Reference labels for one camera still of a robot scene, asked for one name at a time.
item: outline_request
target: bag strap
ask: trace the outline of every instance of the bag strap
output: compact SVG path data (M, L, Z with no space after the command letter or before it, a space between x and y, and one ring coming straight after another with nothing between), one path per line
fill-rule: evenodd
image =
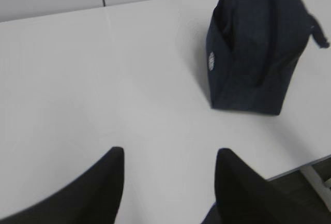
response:
M322 28L316 18L309 15L311 21L311 34L316 41L316 43L320 46L320 48L329 48L330 42L328 42L327 38L324 36Z

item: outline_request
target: white table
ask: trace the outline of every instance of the white table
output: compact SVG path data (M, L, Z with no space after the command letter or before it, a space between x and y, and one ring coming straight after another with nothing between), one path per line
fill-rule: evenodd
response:
M279 117L212 110L217 0L153 0L0 23L0 218L125 149L116 223L200 223L217 150L265 178L331 154L331 49L310 40ZM331 37L329 0L304 0Z

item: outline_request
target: bag zipper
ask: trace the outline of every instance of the bag zipper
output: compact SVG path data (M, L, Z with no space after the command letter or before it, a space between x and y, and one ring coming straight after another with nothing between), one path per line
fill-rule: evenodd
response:
M269 41L266 52L265 63L262 67L261 74L258 78L256 86L261 86L269 72L270 66L276 53L276 42L278 38L278 12L276 0L269 1Z

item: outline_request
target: fabric bag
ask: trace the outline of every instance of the fabric bag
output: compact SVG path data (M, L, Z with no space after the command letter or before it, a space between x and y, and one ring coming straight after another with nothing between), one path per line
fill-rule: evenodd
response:
M310 35L329 47L302 0L219 0L206 42L212 108L279 115Z

